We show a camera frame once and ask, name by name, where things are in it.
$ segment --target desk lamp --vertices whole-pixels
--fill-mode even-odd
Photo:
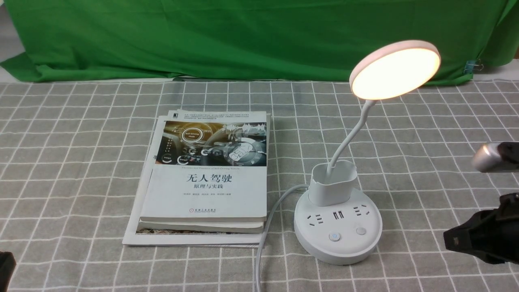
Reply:
[[[330,264],[346,265],[368,257],[382,234],[382,218],[373,201],[353,187],[355,164],[338,160],[342,151],[365,125],[378,100],[398,97],[427,82],[440,67],[436,47],[424,41],[403,41],[385,46],[362,59],[350,75],[351,92],[364,99],[361,117],[329,163],[316,165],[310,186],[296,185],[274,204],[256,254],[256,290],[260,290],[260,258],[271,218],[281,201],[296,189],[308,188],[294,212],[294,230],[304,249]]]

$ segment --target white cable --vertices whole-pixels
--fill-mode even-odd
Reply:
[[[346,136],[344,141],[339,145],[339,148],[337,148],[337,151],[332,156],[332,160],[328,163],[328,167],[326,168],[326,176],[324,181],[329,181],[330,177],[332,176],[333,168],[335,167],[335,163],[337,163],[337,160],[339,159],[340,154],[344,151],[344,149],[348,146],[350,141],[355,137],[355,135],[364,127],[367,120],[368,112],[370,111],[370,108],[374,106],[377,103],[377,100],[366,100],[364,102],[364,106],[362,107],[362,112],[360,114],[360,120],[355,125],[355,127],[351,130],[351,132]]]
[[[297,189],[308,188],[307,184],[299,184],[296,186],[293,186],[289,188],[283,195],[274,203],[274,206],[270,210],[270,213],[267,218],[267,222],[265,223],[265,228],[263,228],[263,234],[261,236],[261,240],[259,241],[258,250],[256,252],[256,265],[254,266],[254,282],[256,285],[256,292],[261,292],[261,270],[260,270],[260,260],[261,260],[261,252],[263,250],[263,246],[265,245],[265,239],[267,238],[268,228],[270,227],[270,222],[272,221],[272,218],[274,217],[274,213],[276,209],[279,207],[279,204],[281,204],[281,201],[283,201],[286,196],[291,194]]]

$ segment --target lamp head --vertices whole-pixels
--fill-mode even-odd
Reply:
[[[367,100],[397,97],[431,79],[440,63],[440,53],[431,43],[411,40],[387,45],[355,66],[351,92]]]

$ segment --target power cord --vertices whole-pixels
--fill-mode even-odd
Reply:
[[[261,236],[261,240],[259,241],[258,245],[258,251],[256,253],[256,265],[254,266],[254,282],[256,284],[256,292],[262,292],[261,291],[261,271],[260,271],[260,261],[261,261],[261,253],[263,251],[263,246],[265,245],[265,239],[267,238],[268,228],[270,227],[270,222],[272,221],[272,218],[274,217],[274,212],[281,204],[281,201],[283,201],[286,196],[293,193],[295,190],[298,189],[307,189],[307,184],[299,184],[295,185],[291,188],[289,188],[283,195],[274,203],[274,206],[272,207],[272,210],[270,210],[270,213],[267,218],[267,222],[265,223],[265,228],[263,229],[263,234]]]

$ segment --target book title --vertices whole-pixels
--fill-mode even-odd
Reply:
[[[188,175],[187,182],[194,182],[194,189],[223,189],[224,184],[232,182],[232,175]]]

